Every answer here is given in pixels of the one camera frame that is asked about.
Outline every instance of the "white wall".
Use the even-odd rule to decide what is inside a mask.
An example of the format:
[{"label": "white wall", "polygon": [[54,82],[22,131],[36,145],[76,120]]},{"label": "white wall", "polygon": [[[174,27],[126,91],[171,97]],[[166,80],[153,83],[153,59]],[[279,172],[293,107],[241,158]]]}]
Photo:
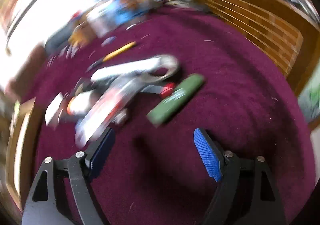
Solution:
[{"label": "white wall", "polygon": [[10,38],[11,57],[5,55],[2,48],[4,40],[0,38],[0,87],[6,86],[38,42],[46,42],[50,35],[69,21],[72,14],[91,5],[92,0],[38,0]]}]

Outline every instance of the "purple carpet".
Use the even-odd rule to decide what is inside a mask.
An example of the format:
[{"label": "purple carpet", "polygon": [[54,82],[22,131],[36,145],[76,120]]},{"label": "purple carpet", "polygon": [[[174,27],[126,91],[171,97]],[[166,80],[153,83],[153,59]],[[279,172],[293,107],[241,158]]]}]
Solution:
[{"label": "purple carpet", "polygon": [[[48,106],[59,93],[71,91],[87,67],[123,45],[138,45],[104,66],[157,54],[178,58],[183,78],[205,76],[206,84],[173,119],[154,128],[146,115],[161,99],[138,94],[130,120],[115,127],[116,143],[91,183],[105,216],[113,225],[194,225],[201,221],[217,184],[210,178],[193,142],[193,131],[208,129],[225,150],[239,157],[265,157],[276,179],[290,222],[315,185],[310,133],[297,100],[273,62],[222,21],[189,9],[162,8],[142,24],[117,29],[105,47],[95,40],[73,58],[45,63],[26,99]],[[35,171],[43,159],[69,158],[77,152],[75,124],[56,130],[42,125]],[[75,204],[67,188],[71,210]]]}]

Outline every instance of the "silver screw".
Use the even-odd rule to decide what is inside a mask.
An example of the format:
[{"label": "silver screw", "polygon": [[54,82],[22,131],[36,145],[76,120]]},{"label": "silver screw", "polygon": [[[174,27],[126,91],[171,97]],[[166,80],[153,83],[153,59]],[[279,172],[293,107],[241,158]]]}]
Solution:
[{"label": "silver screw", "polygon": [[225,155],[226,157],[231,158],[231,157],[233,157],[233,152],[231,152],[231,151],[225,151],[225,152],[224,152],[224,155]]},{"label": "silver screw", "polygon": [[258,157],[257,157],[257,160],[258,160],[259,162],[264,162],[264,157],[263,157],[263,156],[258,156]]},{"label": "silver screw", "polygon": [[47,158],[44,160],[45,163],[50,163],[51,161],[52,161],[52,157],[47,157]]},{"label": "silver screw", "polygon": [[84,152],[79,151],[76,153],[76,158],[81,158],[82,156],[84,156]]}]

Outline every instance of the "purple tablecloth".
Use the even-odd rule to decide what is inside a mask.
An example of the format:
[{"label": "purple tablecloth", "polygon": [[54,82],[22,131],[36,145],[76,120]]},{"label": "purple tablecloth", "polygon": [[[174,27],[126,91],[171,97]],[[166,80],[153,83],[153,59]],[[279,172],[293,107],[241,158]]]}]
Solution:
[{"label": "purple tablecloth", "polygon": [[[183,77],[205,76],[206,84],[168,124],[154,128],[146,114],[160,98],[138,94],[125,126],[92,189],[111,224],[194,225],[201,221],[216,188],[193,143],[193,131],[210,130],[239,157],[266,158],[291,221],[315,185],[309,131],[297,100],[273,62],[232,27],[189,9],[162,8],[142,24],[117,29],[111,44],[95,40],[73,58],[55,57],[37,76],[27,98],[48,106],[75,86],[92,62],[123,45],[138,45],[104,66],[157,54],[178,58]],[[35,170],[43,159],[69,158],[78,149],[74,124],[54,131],[42,125]],[[70,187],[67,196],[72,198]]]}]

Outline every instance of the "yellow handle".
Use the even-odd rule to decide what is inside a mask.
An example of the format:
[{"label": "yellow handle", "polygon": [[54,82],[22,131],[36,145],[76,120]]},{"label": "yellow handle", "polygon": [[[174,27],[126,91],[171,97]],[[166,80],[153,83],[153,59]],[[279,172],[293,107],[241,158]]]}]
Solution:
[{"label": "yellow handle", "polygon": [[120,54],[120,53],[122,53],[122,52],[124,52],[124,51],[126,51],[126,50],[128,50],[128,49],[130,49],[132,47],[134,47],[136,44],[137,43],[134,41],[134,42],[131,42],[131,43],[127,44],[127,45],[124,45],[122,48],[117,49],[114,52],[109,53],[107,56],[105,56],[103,58],[103,62],[106,62],[107,60],[112,59],[114,56],[116,56],[116,55],[118,55],[118,54]]}]

